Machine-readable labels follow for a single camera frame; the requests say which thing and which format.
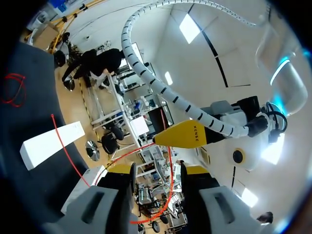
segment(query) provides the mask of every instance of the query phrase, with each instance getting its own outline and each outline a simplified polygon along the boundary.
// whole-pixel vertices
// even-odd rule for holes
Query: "red cable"
[[[124,157],[126,157],[126,156],[128,156],[128,155],[131,155],[131,154],[133,154],[133,153],[135,153],[135,152],[137,152],[137,151],[139,151],[139,150],[141,150],[141,149],[144,149],[144,148],[146,148],[146,147],[149,147],[149,146],[151,146],[151,145],[155,145],[155,143],[150,143],[150,144],[147,144],[147,145],[143,145],[143,146],[140,147],[140,148],[137,148],[137,149],[135,149],[135,150],[132,150],[131,152],[128,152],[128,153],[122,155],[121,157],[119,157],[119,158],[113,160],[112,163],[111,163],[111,165],[114,164],[115,162],[117,162],[118,160],[120,160],[120,159],[122,159],[122,158],[124,158]],[[98,184],[98,179],[101,177],[101,175],[103,174],[103,172],[105,172],[105,170],[107,170],[107,168],[104,168],[104,170],[98,175],[98,177],[97,177],[97,179],[96,179],[96,182],[95,182],[95,185]]]
[[[20,74],[17,74],[17,73],[10,73],[10,74],[7,74],[4,79],[13,79],[13,80],[16,80],[18,83],[19,83],[19,89],[18,91],[16,92],[16,94],[13,96],[13,98],[9,99],[9,100],[4,100],[3,98],[1,99],[2,102],[4,104],[11,104],[12,106],[14,107],[21,107],[23,105],[23,103],[25,102],[26,100],[26,88],[25,88],[25,84],[24,84],[24,79],[26,79],[25,76],[22,76]],[[23,101],[20,103],[20,104],[15,104],[14,103],[14,100],[17,98],[18,94],[20,93],[20,90],[21,88],[24,89],[24,99]]]
[[[54,114],[51,114],[51,117],[52,117],[52,120],[53,120],[53,124],[54,124],[54,127],[55,127],[55,131],[56,131],[56,133],[57,133],[57,135],[58,135],[58,138],[59,138],[59,140],[60,140],[60,143],[62,144],[63,150],[65,151],[66,156],[68,157],[68,160],[70,161],[70,163],[72,164],[73,168],[75,169],[75,171],[77,172],[77,174],[80,176],[80,178],[86,183],[86,185],[87,185],[88,187],[90,187],[90,185],[88,184],[88,182],[83,178],[83,176],[82,176],[82,175],[80,174],[80,172],[78,171],[77,167],[74,165],[72,159],[70,158],[70,156],[69,156],[69,154],[68,154],[68,152],[67,152],[67,150],[66,150],[66,148],[65,148],[65,146],[64,146],[64,144],[63,144],[62,139],[61,139],[60,136],[59,136],[59,131],[58,131],[57,124],[55,123]]]
[[[68,154],[66,148],[64,147],[64,144],[63,144],[63,142],[62,142],[62,140],[61,140],[61,138],[60,138],[60,136],[59,136],[59,132],[58,132],[57,125],[56,125],[56,123],[55,123],[54,115],[52,114],[51,117],[52,117],[52,120],[53,120],[53,124],[54,124],[55,130],[56,130],[56,133],[57,133],[58,138],[59,138],[59,140],[60,140],[60,142],[61,142],[61,144],[62,144],[62,147],[63,147],[63,149],[64,149],[64,151],[65,151],[65,153],[66,153],[66,155],[67,155],[67,157],[68,157],[68,160],[70,161],[70,163],[72,164],[73,168],[75,169],[75,171],[77,172],[77,174],[80,176],[80,178],[86,183],[86,185],[87,185],[88,187],[90,187],[90,185],[88,184],[88,182],[83,178],[83,176],[80,174],[80,172],[78,171],[78,169],[77,169],[76,166],[74,165],[74,163],[73,163],[73,161],[71,160],[71,158],[70,158],[70,156],[69,156],[69,154]],[[166,129],[165,119],[164,119],[163,111],[162,111],[162,110],[161,110],[161,117],[162,117],[162,121],[163,121],[163,124],[164,124],[164,128]],[[137,149],[135,149],[135,150],[132,150],[131,152],[128,152],[128,153],[122,155],[121,157],[119,157],[119,158],[113,160],[113,161],[111,162],[111,164],[108,165],[108,167],[111,166],[112,164],[114,164],[115,162],[117,162],[118,160],[120,160],[120,159],[122,159],[122,158],[124,158],[124,157],[126,157],[126,156],[128,156],[128,155],[131,155],[131,154],[133,154],[133,153],[135,153],[135,152],[137,152],[137,151],[139,151],[139,150],[141,150],[141,149],[147,148],[147,147],[149,147],[149,146],[151,146],[151,145],[155,145],[155,143],[150,143],[150,144],[147,144],[147,145],[143,145],[143,146],[140,147],[140,148],[137,148]],[[164,211],[168,208],[169,202],[170,202],[171,197],[172,197],[173,186],[174,186],[174,180],[173,180],[173,178],[174,178],[174,173],[173,173],[173,166],[172,166],[172,159],[171,159],[171,150],[170,150],[170,147],[168,147],[168,154],[169,154],[169,162],[170,162],[171,184],[170,184],[169,198],[167,199],[167,202],[166,202],[165,206],[161,209],[161,211],[159,211],[159,212],[158,212],[157,214],[155,214],[153,217],[147,218],[147,219],[141,220],[141,221],[130,221],[131,224],[141,224],[141,223],[150,222],[150,221],[152,221],[152,220],[158,218],[159,216],[161,216],[161,215],[164,213]],[[103,172],[104,172],[105,170],[107,170],[107,168],[105,168],[105,169],[99,174],[99,176],[98,176],[97,179],[96,179],[95,185],[98,184],[98,180],[99,180],[100,176],[103,174]]]
[[[164,119],[164,115],[163,115],[163,111],[162,110],[161,110],[161,117],[162,117],[162,122],[164,124],[164,128],[166,130],[166,123],[165,123],[165,119]],[[164,213],[164,211],[168,208],[169,202],[170,202],[171,197],[172,197],[173,188],[174,188],[174,172],[173,172],[173,167],[172,167],[172,159],[171,159],[170,147],[168,147],[168,154],[169,154],[169,162],[170,162],[171,183],[170,183],[169,198],[167,199],[167,202],[166,202],[165,206],[161,209],[161,211],[159,211],[153,217],[145,219],[145,220],[141,220],[141,221],[130,221],[131,224],[141,224],[141,223],[150,222],[150,221],[158,218],[159,216],[161,216]]]

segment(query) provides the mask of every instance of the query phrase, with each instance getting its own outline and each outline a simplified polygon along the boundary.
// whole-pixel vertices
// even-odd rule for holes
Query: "white ceiling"
[[[266,2],[261,0],[216,0],[252,22],[266,12]],[[191,44],[182,35],[179,25],[191,4],[176,4],[171,12],[164,37],[153,63],[158,78],[166,82],[164,74],[169,71],[172,89],[199,107],[210,106],[214,101],[227,100],[234,103],[242,98],[257,95],[264,104],[272,97],[269,77],[255,63],[255,52],[264,29],[249,28],[230,16],[208,6],[195,5],[190,15],[203,28],[219,54],[229,88],[226,88],[215,58],[202,34]],[[274,224],[290,215],[298,204],[307,185],[311,167],[312,79],[307,61],[302,57],[292,59],[293,66],[302,77],[309,99],[302,110],[289,117],[285,143],[277,165],[262,160],[258,167],[247,172],[237,168],[234,188],[241,195],[246,187],[258,198],[251,209],[254,217],[271,211]],[[237,82],[249,82],[250,86],[231,87]],[[187,120],[182,111],[170,105],[175,123]],[[226,141],[206,147],[211,156],[211,172],[219,182],[231,187],[233,166],[225,159]]]
[[[149,4],[148,0],[107,0],[79,14],[69,28],[71,41],[82,51],[93,49],[110,40],[111,48],[121,49],[121,31],[136,10]],[[134,25],[132,42],[137,42],[145,62],[151,61],[156,53],[171,6],[158,8],[145,14]]]

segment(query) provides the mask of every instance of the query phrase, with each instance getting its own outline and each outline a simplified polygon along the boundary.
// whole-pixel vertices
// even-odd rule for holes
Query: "yellow pad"
[[[118,164],[108,169],[111,173],[130,174],[131,164]]]
[[[207,144],[204,125],[187,120],[171,126],[154,136],[157,145],[179,148],[196,148]]]
[[[205,174],[209,173],[205,168],[202,166],[187,166],[186,171],[188,175],[194,175],[194,174]]]

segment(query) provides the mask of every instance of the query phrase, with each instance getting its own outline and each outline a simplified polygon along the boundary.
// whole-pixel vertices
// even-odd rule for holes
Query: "dark carpet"
[[[31,171],[27,171],[20,156],[20,147],[25,140],[54,129],[51,114],[54,114],[58,127],[65,125],[56,94],[53,56],[19,43],[7,73],[26,77],[26,100],[19,108],[1,104],[1,176],[8,179],[24,210],[37,225],[55,222],[62,217],[60,210],[79,176],[63,150]],[[19,84],[13,80],[4,83],[1,79],[1,87],[2,93],[6,91],[8,96],[12,96]],[[21,97],[22,93],[16,103],[22,100]],[[87,166],[75,145],[72,143],[66,149],[78,170],[84,173]]]

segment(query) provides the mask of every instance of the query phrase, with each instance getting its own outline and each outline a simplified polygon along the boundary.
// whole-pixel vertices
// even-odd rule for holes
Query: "yellow end effector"
[[[154,136],[157,145],[196,148],[207,144],[205,126],[196,120],[187,120],[171,126]]]

